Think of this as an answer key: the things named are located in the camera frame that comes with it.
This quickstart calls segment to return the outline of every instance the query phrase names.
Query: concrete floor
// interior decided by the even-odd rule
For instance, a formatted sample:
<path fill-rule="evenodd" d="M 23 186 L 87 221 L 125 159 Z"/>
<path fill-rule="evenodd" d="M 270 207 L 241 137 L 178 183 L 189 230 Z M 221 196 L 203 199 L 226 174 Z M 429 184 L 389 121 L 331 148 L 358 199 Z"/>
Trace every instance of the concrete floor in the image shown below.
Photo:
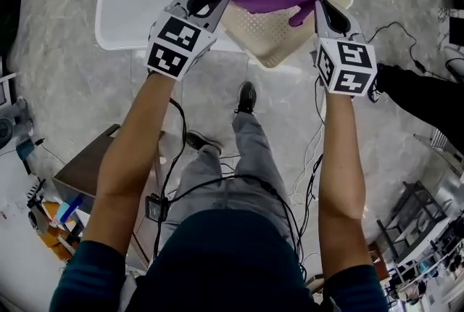
<path fill-rule="evenodd" d="M 448 6 L 449 0 L 355 0 L 350 11 L 366 37 L 382 25 L 402 22 L 418 40 L 415 57 L 428 69 L 443 73 L 435 11 Z M 96 0 L 22 0 L 20 29 L 9 63 L 11 70 L 19 73 L 17 93 L 29 101 L 37 138 L 45 137 L 45 146 L 65 162 L 110 125 L 123 121 L 146 77 L 141 65 L 143 52 L 106 52 L 98 46 L 95 10 Z M 380 33 L 374 44 L 378 61 L 413 68 L 408 54 L 410 39 L 399 28 Z M 268 135 L 290 194 L 304 168 L 307 144 L 320 127 L 314 100 L 317 75 L 309 57 L 306 65 L 288 60 L 275 72 L 265 72 L 248 65 L 244 54 L 210 52 L 183 83 L 177 84 L 173 96 L 181 101 L 189 128 L 221 140 L 225 145 L 223 155 L 230 156 L 236 154 L 231 128 L 236 92 L 245 79 L 253 81 L 258 92 L 256 116 Z M 402 190 L 402 181 L 420 178 L 430 157 L 413 133 L 428 136 L 432 128 L 387 97 L 376 105 L 367 98 L 356 99 L 355 110 L 368 189 L 363 224 L 370 241 L 378 233 L 376 219 L 388 216 Z M 177 112 L 169 109 L 164 127 L 167 136 L 161 146 L 168 161 L 181 146 L 180 127 Z M 308 159 L 315 144 L 309 148 Z M 168 190 L 176 187 L 181 168 L 194 155 L 186 150 Z M 62 167 L 42 148 L 34 152 L 30 164 L 34 172 L 46 178 Z M 299 185 L 301 192 L 308 178 Z M 304 237 L 307 255 L 319 251 L 317 209 L 315 202 Z M 297 220 L 303 215 L 301 206 L 295 206 L 294 212 Z M 308 258 L 305 265 L 309 275 L 320 271 L 318 256 Z"/>

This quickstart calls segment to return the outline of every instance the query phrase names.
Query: sneaker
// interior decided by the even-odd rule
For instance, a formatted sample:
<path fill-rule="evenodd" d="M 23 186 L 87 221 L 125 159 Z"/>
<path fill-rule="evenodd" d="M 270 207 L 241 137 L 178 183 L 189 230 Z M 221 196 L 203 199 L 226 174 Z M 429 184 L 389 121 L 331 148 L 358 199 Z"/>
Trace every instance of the sneaker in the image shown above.
<path fill-rule="evenodd" d="M 380 99 L 380 96 L 383 94 L 383 92 L 378 90 L 377 88 L 377 77 L 383 67 L 384 64 L 377 63 L 377 76 L 376 78 L 374 78 L 374 81 L 372 82 L 372 85 L 370 85 L 370 88 L 368 90 L 368 97 L 372 103 L 377 103 Z"/>
<path fill-rule="evenodd" d="M 210 145 L 219 151 L 219 155 L 222 152 L 222 145 L 218 141 L 208 139 L 198 131 L 187 131 L 186 143 L 196 151 L 199 151 L 206 145 Z"/>
<path fill-rule="evenodd" d="M 239 91 L 239 106 L 235 113 L 245 112 L 253 113 L 254 105 L 256 104 L 256 89 L 249 81 L 243 83 Z"/>

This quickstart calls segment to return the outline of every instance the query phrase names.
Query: gray pants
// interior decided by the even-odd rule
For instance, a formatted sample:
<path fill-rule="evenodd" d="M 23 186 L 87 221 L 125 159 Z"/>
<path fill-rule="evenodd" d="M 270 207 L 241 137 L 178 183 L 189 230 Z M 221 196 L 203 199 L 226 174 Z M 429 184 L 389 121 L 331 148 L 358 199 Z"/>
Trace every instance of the gray pants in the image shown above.
<path fill-rule="evenodd" d="M 268 182 L 288 204 L 287 193 L 274 163 L 268 139 L 256 118 L 239 112 L 232 126 L 241 156 L 236 174 L 249 174 Z M 204 146 L 198 157 L 183 171 L 175 196 L 180 196 L 198 184 L 221 177 L 218 151 L 212 146 Z M 258 181 L 242 178 L 203 186 L 174 202 L 162 226 L 162 241 L 166 243 L 179 224 L 190 215 L 209 209 L 254 211 L 269 219 L 282 237 L 293 246 L 289 222 L 281 201 L 266 192 Z"/>

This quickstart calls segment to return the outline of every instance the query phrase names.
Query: purple cloth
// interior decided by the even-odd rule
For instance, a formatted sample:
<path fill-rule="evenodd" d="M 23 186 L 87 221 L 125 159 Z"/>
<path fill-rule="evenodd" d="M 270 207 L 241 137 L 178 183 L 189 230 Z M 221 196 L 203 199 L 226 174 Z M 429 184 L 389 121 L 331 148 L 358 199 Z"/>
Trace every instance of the purple cloth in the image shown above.
<path fill-rule="evenodd" d="M 289 19 L 291 27 L 302 25 L 307 16 L 315 9 L 318 0 L 231 0 L 252 14 L 277 12 L 278 10 L 299 7 L 300 11 Z"/>

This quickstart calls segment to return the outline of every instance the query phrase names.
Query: t-shirt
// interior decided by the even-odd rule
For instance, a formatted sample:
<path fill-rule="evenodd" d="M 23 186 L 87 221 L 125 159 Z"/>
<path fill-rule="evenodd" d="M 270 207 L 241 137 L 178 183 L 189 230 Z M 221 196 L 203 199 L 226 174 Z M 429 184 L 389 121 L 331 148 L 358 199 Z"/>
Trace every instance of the t-shirt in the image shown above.
<path fill-rule="evenodd" d="M 116 311 L 125 260 L 98 242 L 80 243 L 63 272 L 50 311 Z M 374 267 L 357 266 L 326 281 L 323 307 L 305 287 L 294 251 L 265 217 L 206 210 L 187 218 L 162 248 L 127 311 L 387 311 Z"/>

